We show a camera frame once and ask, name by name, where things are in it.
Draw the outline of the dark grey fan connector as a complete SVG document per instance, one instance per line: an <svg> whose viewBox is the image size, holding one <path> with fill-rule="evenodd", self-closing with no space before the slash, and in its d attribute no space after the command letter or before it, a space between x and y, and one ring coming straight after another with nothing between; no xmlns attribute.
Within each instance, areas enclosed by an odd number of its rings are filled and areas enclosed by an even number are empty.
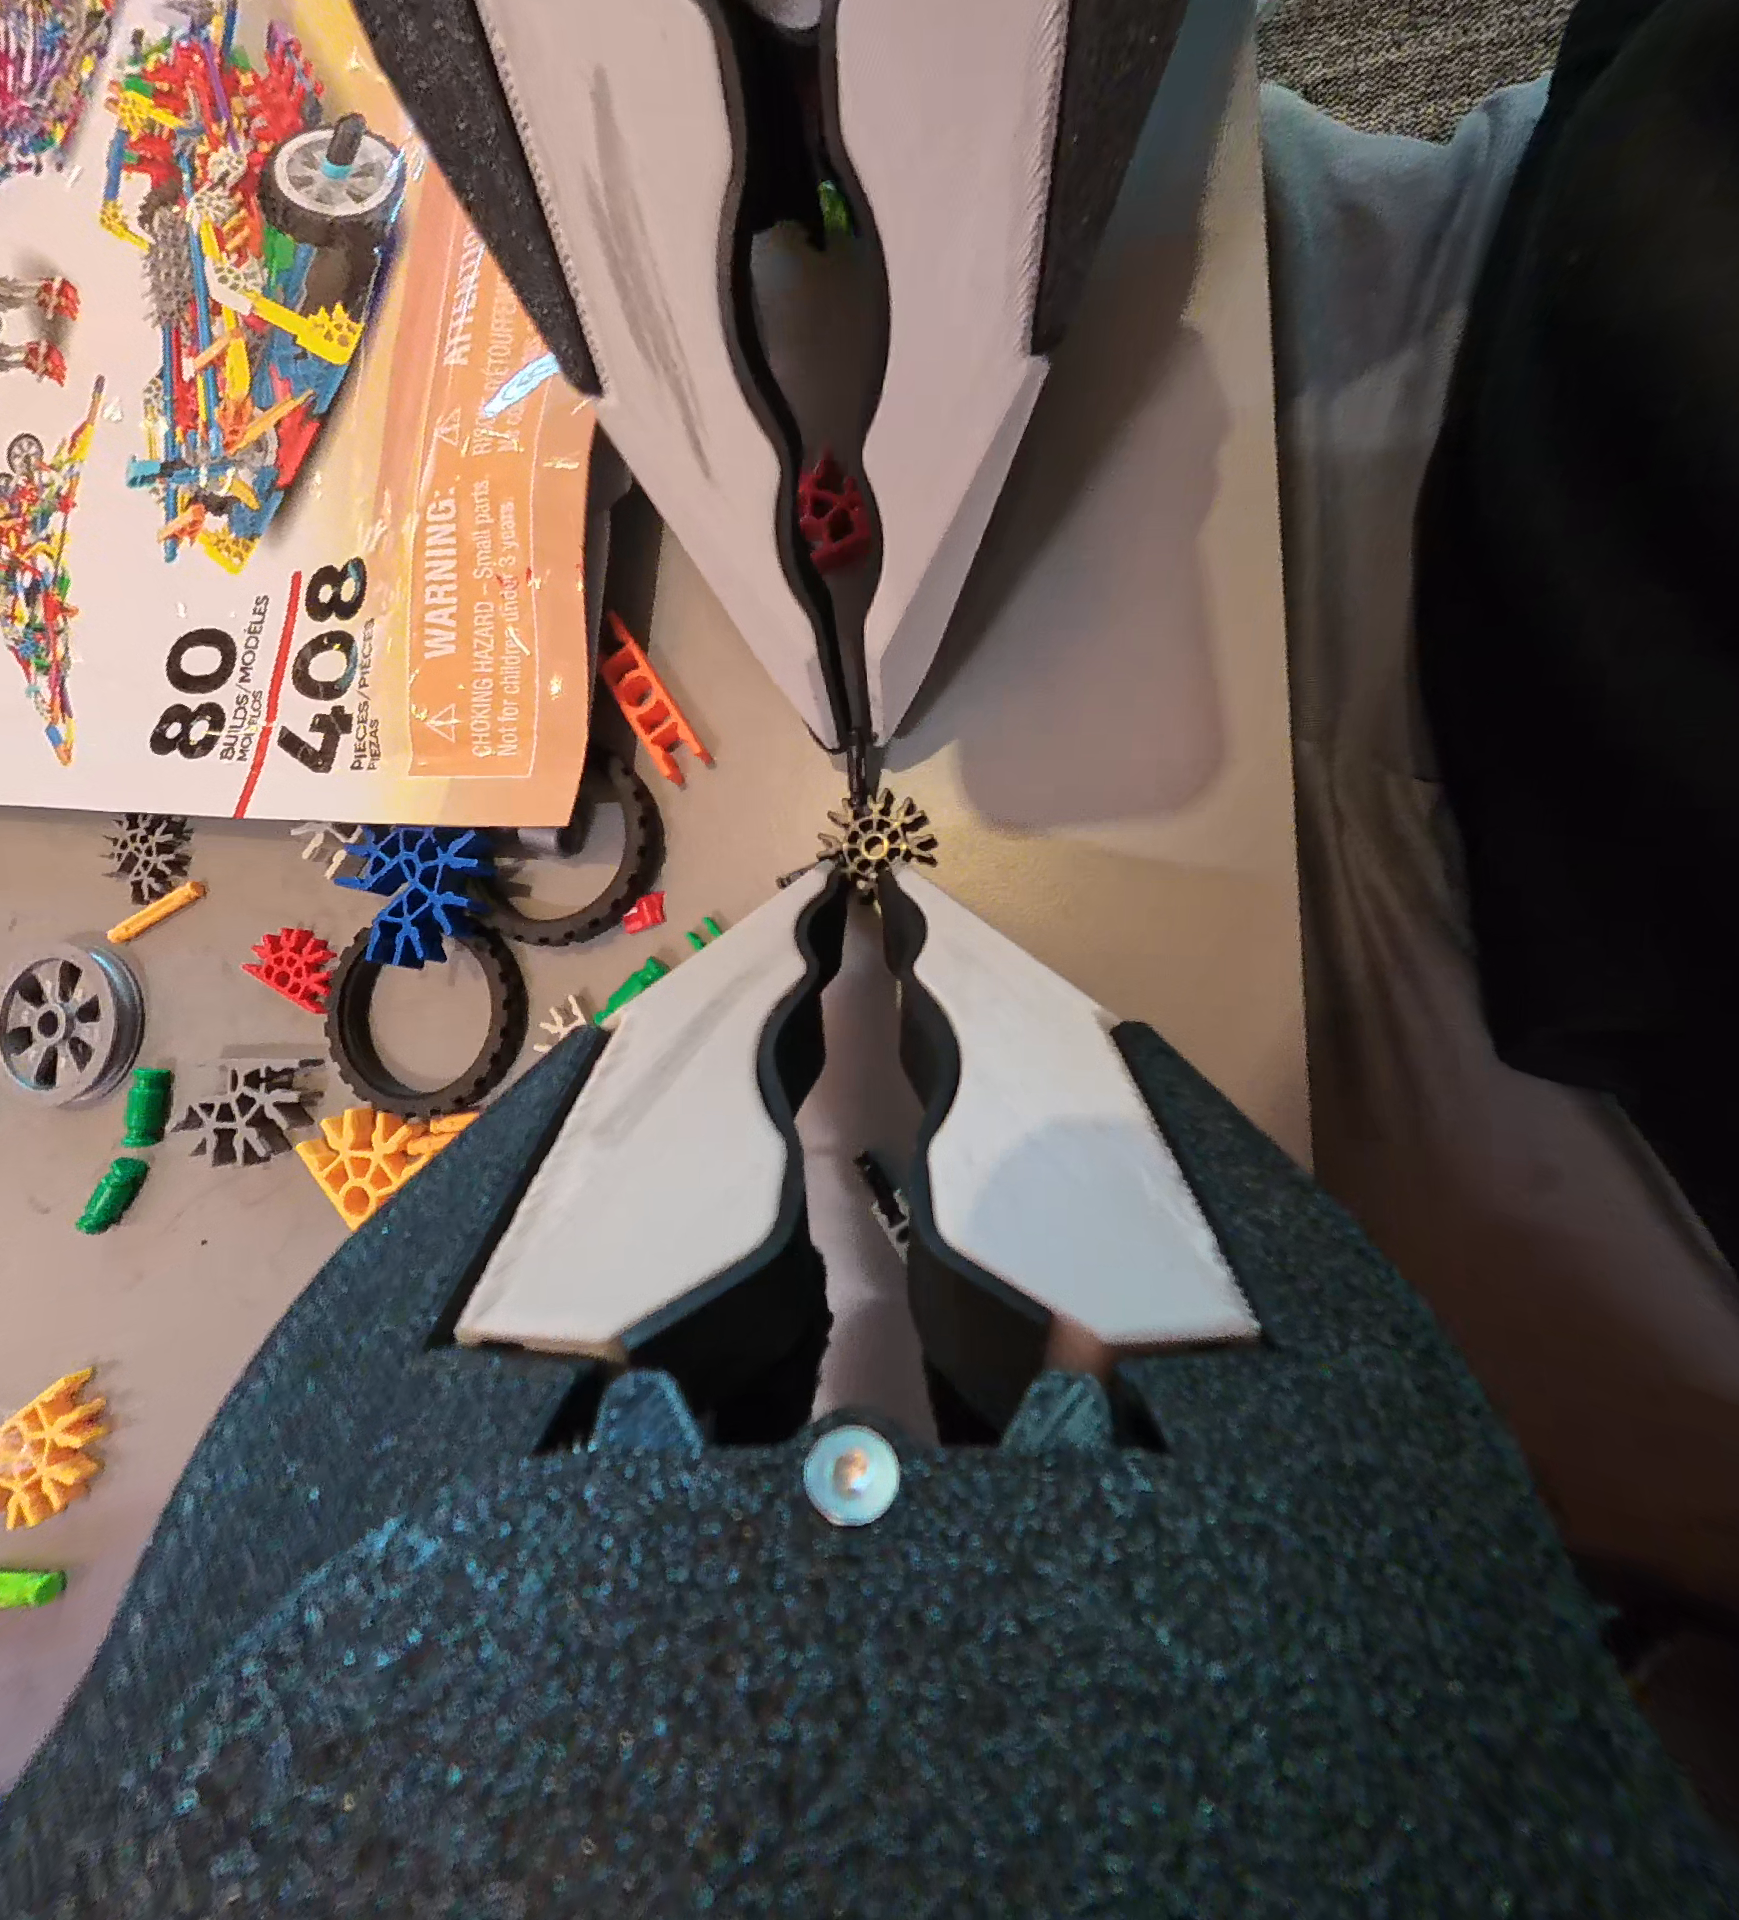
<svg viewBox="0 0 1739 1920"><path fill-rule="evenodd" d="M210 1168L261 1165L293 1149L325 1092L321 1056L229 1056L210 1092L170 1123Z"/></svg>

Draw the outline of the dark grey snowflake connector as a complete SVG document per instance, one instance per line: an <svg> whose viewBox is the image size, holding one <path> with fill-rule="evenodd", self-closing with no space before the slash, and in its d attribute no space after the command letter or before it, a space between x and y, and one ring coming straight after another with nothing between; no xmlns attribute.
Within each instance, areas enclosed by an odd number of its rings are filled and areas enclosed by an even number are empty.
<svg viewBox="0 0 1739 1920"><path fill-rule="evenodd" d="M146 906L191 874L191 820L176 814L117 814L107 831L107 874Z"/></svg>

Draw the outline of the orange ladder piece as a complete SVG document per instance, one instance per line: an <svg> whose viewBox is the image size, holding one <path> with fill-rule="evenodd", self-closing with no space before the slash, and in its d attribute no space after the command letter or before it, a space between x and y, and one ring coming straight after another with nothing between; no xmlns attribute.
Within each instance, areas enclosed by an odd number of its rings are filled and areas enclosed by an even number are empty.
<svg viewBox="0 0 1739 1920"><path fill-rule="evenodd" d="M617 612L602 621L599 678L665 782L686 784L682 758L714 763L711 747Z"/></svg>

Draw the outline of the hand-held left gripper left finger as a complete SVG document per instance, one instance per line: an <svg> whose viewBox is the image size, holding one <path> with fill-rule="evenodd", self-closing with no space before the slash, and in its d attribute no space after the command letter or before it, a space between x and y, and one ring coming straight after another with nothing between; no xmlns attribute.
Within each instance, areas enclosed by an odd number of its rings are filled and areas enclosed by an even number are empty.
<svg viewBox="0 0 1739 1920"><path fill-rule="evenodd" d="M464 1346L765 1369L824 1303L796 1108L849 889L811 867L605 1037L455 1322Z"/></svg>

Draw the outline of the orange rod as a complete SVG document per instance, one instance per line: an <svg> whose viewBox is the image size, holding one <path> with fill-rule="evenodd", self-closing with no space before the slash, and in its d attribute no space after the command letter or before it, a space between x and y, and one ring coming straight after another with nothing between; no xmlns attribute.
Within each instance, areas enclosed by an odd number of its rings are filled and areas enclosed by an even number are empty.
<svg viewBox="0 0 1739 1920"><path fill-rule="evenodd" d="M116 943L116 948L133 943L146 932L160 928L163 923L174 918L176 912L182 912L186 906L206 899L206 896L208 896L208 886L206 881L182 880L182 881L170 886L166 893L139 902L133 912L127 912L125 918L108 925L102 939L108 943Z"/></svg>

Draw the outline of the black rubber tire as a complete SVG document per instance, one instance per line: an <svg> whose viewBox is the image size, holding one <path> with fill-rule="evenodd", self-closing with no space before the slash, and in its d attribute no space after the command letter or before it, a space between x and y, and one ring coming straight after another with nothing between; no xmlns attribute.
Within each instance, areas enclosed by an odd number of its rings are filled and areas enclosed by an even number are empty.
<svg viewBox="0 0 1739 1920"><path fill-rule="evenodd" d="M366 959L369 936L359 932L334 959L326 977L326 1050L329 1070L355 1094L361 1105L411 1123L469 1111L499 1092L507 1070L518 1067L526 1030L526 983L519 964L499 932L469 925L455 939L478 969L488 1019L478 1050L469 1067L439 1088L411 1088L394 1077L377 1050L375 993L379 964Z"/></svg>
<svg viewBox="0 0 1739 1920"><path fill-rule="evenodd" d="M626 758L592 751L575 797L581 805L614 805L619 809L624 843L617 872L581 906L544 918L524 912L507 896L499 899L499 906L492 906L492 925L524 948L573 948L606 936L661 874L661 806Z"/></svg>

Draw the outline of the black snowflake connector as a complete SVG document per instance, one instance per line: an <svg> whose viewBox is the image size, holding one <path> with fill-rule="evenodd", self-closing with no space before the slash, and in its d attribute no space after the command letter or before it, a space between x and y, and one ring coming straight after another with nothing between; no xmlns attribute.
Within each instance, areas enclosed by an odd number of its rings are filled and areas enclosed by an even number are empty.
<svg viewBox="0 0 1739 1920"><path fill-rule="evenodd" d="M881 874L896 867L933 867L939 837L927 814L914 797L896 797L889 784L869 797L855 797L824 814L828 831L819 834L819 852L858 889L858 896L875 896Z"/></svg>

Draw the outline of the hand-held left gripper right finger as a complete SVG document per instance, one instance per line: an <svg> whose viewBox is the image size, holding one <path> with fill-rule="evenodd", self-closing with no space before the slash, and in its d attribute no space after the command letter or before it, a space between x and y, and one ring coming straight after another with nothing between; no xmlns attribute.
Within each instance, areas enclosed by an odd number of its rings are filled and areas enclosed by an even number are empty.
<svg viewBox="0 0 1739 1920"><path fill-rule="evenodd" d="M917 1246L1123 1353L1262 1334L1115 1015L914 872L877 881L922 1105Z"/></svg>

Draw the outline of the printed toy packaging sheet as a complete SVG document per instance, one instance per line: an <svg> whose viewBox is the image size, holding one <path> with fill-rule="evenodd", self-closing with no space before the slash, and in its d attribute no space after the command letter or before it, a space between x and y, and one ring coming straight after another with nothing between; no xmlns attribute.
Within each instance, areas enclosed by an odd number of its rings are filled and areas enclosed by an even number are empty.
<svg viewBox="0 0 1739 1920"><path fill-rule="evenodd" d="M0 4L0 806L558 828L606 490L352 4Z"/></svg>

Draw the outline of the grey spoked wheel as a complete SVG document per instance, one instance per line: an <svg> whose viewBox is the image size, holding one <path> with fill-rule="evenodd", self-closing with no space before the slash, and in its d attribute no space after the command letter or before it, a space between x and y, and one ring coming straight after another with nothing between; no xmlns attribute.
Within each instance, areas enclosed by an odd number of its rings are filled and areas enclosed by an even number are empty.
<svg viewBox="0 0 1739 1920"><path fill-rule="evenodd" d="M107 943L48 943L0 983L0 1070L34 1104L84 1108L133 1071L146 997Z"/></svg>

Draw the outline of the yellow fan connector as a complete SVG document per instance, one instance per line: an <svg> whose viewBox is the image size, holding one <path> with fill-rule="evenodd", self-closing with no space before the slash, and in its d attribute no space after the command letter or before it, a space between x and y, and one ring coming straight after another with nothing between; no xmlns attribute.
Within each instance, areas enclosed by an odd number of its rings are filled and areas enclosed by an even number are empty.
<svg viewBox="0 0 1739 1920"><path fill-rule="evenodd" d="M437 1120L349 1105L319 1120L297 1156L349 1230L369 1222L424 1165L472 1124L475 1111Z"/></svg>
<svg viewBox="0 0 1739 1920"><path fill-rule="evenodd" d="M102 1459L107 1396L94 1369L57 1377L0 1422L0 1521L5 1529L41 1527L84 1498Z"/></svg>

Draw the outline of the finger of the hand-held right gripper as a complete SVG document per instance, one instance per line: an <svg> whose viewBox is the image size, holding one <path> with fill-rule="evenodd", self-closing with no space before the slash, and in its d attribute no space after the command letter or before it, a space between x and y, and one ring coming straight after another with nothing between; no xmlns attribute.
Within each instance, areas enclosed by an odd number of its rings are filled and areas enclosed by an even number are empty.
<svg viewBox="0 0 1739 1920"><path fill-rule="evenodd" d="M1064 4L837 4L834 124L881 250L863 466L881 520L866 700L893 737L946 635L1048 355L1031 348Z"/></svg>
<svg viewBox="0 0 1739 1920"><path fill-rule="evenodd" d="M478 4L599 381L599 421L823 747L849 699L760 348L744 36L724 4Z"/></svg>

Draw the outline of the blue snowflake connector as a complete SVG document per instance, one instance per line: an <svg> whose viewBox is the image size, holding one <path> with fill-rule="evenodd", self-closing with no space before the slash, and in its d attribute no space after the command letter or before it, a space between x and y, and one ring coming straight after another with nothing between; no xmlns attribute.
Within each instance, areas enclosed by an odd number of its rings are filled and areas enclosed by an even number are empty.
<svg viewBox="0 0 1739 1920"><path fill-rule="evenodd" d="M487 881L495 874L488 828L364 827L349 842L349 860L355 868L336 886L387 899L361 939L361 956L375 966L439 964L450 939L487 925Z"/></svg>

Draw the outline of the red fan connector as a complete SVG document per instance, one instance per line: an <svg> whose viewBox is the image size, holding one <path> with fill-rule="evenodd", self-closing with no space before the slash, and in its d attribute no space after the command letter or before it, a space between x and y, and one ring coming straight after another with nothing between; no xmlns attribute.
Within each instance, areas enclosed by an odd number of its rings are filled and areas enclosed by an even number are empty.
<svg viewBox="0 0 1739 1920"><path fill-rule="evenodd" d="M310 1015L326 1015L329 971L340 952L305 925L280 925L251 943L241 971Z"/></svg>

